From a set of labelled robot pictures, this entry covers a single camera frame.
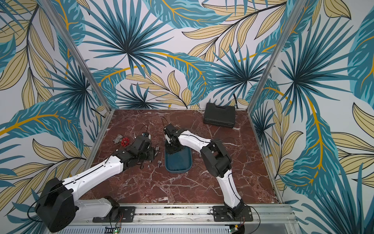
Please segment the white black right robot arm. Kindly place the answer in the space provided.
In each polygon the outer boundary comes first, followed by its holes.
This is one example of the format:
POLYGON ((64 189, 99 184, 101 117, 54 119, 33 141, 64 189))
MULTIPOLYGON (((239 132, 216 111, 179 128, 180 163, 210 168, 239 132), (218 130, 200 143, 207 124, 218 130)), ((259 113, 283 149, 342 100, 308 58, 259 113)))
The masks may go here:
POLYGON ((227 210, 233 214, 242 211, 244 201, 233 179, 232 159, 219 140, 200 137, 187 129, 176 129, 172 124, 164 127, 164 135, 166 152, 169 154, 180 152, 186 147, 199 152, 206 169, 220 185, 227 210))

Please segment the aluminium corner post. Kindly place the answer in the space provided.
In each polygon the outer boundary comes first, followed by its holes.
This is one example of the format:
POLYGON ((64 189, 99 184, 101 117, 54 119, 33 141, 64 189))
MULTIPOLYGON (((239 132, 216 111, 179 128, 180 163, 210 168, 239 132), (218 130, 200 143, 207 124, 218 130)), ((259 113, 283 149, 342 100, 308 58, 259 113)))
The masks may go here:
POLYGON ((83 56, 80 54, 75 42, 73 41, 68 29, 63 23, 63 20, 58 16, 57 10, 54 8, 51 1, 41 0, 40 1, 42 8, 46 11, 47 17, 55 26, 56 31, 61 35, 63 41, 65 42, 67 48, 70 50, 73 58, 76 63, 80 66, 83 74, 85 75, 88 82, 91 84, 92 89, 98 96, 99 101, 104 106, 107 112, 111 112, 111 106, 108 104, 106 98, 101 92, 98 83, 95 81, 89 67, 87 66, 83 56))
POLYGON ((266 65, 266 68, 264 69, 264 72, 263 72, 263 74, 262 74, 262 76, 261 76, 261 78, 260 78, 260 80, 257 84, 256 90, 254 91, 254 93, 251 97, 251 101, 250 101, 250 103, 248 105, 248 108, 247 108, 247 113, 249 115, 253 111, 254 106, 256 104, 256 101, 259 98, 259 96, 261 94, 261 91, 264 88, 264 85, 266 84, 266 79, 268 78, 277 57, 281 53, 288 37, 290 36, 290 34, 292 32, 292 29, 293 29, 293 26, 296 24, 296 22, 298 20, 298 17, 300 15, 300 13, 302 12, 303 7, 305 6, 305 3, 306 3, 306 0, 295 2, 294 8, 293 8, 292 12, 290 13, 290 16, 289 16, 288 20, 286 21, 284 31, 280 34, 279 40, 278 40, 277 44, 275 45, 275 48, 274 48, 274 50, 271 54, 271 57, 270 57, 267 65, 266 65))

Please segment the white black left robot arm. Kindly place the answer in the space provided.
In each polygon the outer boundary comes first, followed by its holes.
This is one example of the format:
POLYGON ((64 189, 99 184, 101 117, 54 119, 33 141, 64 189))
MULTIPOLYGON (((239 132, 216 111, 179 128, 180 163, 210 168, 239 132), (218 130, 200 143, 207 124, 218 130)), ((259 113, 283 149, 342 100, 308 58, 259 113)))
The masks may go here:
POLYGON ((154 160, 158 151, 158 148, 150 147, 135 156, 129 150, 116 150, 106 160, 82 173, 63 180, 49 180, 36 202, 36 214, 52 233, 61 231, 73 221, 118 220, 121 217, 120 205, 110 196, 92 200, 82 200, 81 197, 108 178, 143 161, 154 160))

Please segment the aluminium left corner post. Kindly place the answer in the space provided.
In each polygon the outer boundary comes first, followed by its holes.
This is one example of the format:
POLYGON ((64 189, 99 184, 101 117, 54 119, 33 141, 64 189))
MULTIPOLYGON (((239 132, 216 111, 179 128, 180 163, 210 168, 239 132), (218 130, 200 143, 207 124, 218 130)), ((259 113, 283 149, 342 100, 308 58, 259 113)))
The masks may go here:
POLYGON ((108 104, 106 98, 101 92, 98 83, 95 81, 89 67, 87 66, 83 56, 80 54, 75 42, 73 41, 68 29, 63 23, 63 20, 58 16, 57 10, 54 8, 51 1, 41 0, 40 1, 42 8, 46 11, 47 17, 55 26, 56 31, 61 35, 63 41, 65 42, 67 48, 70 50, 73 58, 76 63, 80 66, 83 74, 85 75, 88 82, 91 84, 92 89, 98 96, 99 101, 104 106, 107 112, 111 112, 111 106, 108 104))

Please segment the teal plastic storage box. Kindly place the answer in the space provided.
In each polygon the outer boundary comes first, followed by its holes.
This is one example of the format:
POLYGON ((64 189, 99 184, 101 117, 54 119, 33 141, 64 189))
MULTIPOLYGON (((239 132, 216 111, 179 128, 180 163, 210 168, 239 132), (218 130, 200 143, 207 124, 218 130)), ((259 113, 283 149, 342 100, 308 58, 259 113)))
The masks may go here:
POLYGON ((170 153, 172 147, 165 145, 165 168, 170 173, 183 174, 192 167, 191 149, 184 146, 181 151, 170 153))

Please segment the aluminium front rail frame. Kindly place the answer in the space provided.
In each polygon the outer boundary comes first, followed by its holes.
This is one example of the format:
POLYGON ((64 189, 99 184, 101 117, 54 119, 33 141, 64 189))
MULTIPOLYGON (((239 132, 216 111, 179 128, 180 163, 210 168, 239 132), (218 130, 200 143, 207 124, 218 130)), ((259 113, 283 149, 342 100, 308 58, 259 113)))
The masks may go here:
POLYGON ((236 221, 217 204, 122 204, 121 221, 72 222, 62 234, 300 234, 288 204, 250 204, 236 221))

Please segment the black plastic tool case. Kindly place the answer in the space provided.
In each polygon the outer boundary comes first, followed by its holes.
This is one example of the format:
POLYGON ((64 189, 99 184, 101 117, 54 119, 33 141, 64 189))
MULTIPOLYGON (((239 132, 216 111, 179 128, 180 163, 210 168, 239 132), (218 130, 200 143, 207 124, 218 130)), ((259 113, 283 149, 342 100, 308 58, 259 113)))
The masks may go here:
POLYGON ((203 119, 204 124, 234 128, 235 122, 234 106, 219 106, 210 102, 206 104, 203 119))

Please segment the grey valve with red handwheel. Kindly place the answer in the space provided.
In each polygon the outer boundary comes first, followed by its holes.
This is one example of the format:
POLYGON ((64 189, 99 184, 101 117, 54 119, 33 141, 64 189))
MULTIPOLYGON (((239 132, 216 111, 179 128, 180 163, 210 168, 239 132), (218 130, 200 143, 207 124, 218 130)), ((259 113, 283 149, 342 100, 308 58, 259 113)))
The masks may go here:
POLYGON ((122 135, 117 135, 113 140, 114 144, 121 144, 121 146, 126 147, 130 144, 130 139, 128 137, 123 137, 122 135))

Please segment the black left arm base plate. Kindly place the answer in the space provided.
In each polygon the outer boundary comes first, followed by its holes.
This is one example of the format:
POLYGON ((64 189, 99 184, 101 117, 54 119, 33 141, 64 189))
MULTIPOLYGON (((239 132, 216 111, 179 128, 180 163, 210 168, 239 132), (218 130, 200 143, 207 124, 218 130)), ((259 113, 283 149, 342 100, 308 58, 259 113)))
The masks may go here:
POLYGON ((94 217, 93 223, 132 223, 135 215, 134 206, 112 208, 105 217, 94 217))

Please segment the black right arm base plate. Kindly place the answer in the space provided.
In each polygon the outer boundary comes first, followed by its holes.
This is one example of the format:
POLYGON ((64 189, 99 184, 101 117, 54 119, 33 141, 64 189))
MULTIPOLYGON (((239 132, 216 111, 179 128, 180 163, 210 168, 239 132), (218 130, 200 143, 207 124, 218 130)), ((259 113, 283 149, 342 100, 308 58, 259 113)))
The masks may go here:
POLYGON ((227 206, 213 206, 210 212, 215 222, 252 222, 252 210, 244 206, 242 210, 231 209, 227 206))

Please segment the aluminium right corner post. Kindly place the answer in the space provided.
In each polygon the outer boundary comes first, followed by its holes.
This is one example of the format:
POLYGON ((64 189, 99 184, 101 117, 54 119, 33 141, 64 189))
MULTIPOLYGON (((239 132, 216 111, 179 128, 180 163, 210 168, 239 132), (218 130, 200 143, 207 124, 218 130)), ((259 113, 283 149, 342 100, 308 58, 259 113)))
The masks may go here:
POLYGON ((298 17, 300 15, 300 13, 302 12, 303 7, 305 6, 305 3, 306 3, 306 0, 295 2, 294 8, 293 8, 292 12, 290 13, 290 16, 289 16, 288 20, 286 21, 284 31, 280 34, 279 40, 278 40, 277 44, 275 45, 275 48, 274 48, 274 50, 271 54, 271 57, 270 57, 267 65, 266 65, 266 68, 264 69, 264 72, 263 72, 263 74, 262 74, 262 76, 261 76, 261 78, 260 78, 260 80, 257 84, 256 90, 254 91, 254 93, 251 97, 251 101, 250 101, 250 103, 248 105, 248 108, 247 108, 247 113, 249 115, 253 111, 254 106, 256 104, 256 101, 259 98, 259 96, 261 94, 261 91, 264 88, 264 85, 266 84, 266 79, 268 78, 277 57, 281 53, 288 37, 290 36, 290 34, 292 32, 292 29, 293 29, 293 26, 296 24, 296 22, 298 20, 298 17))

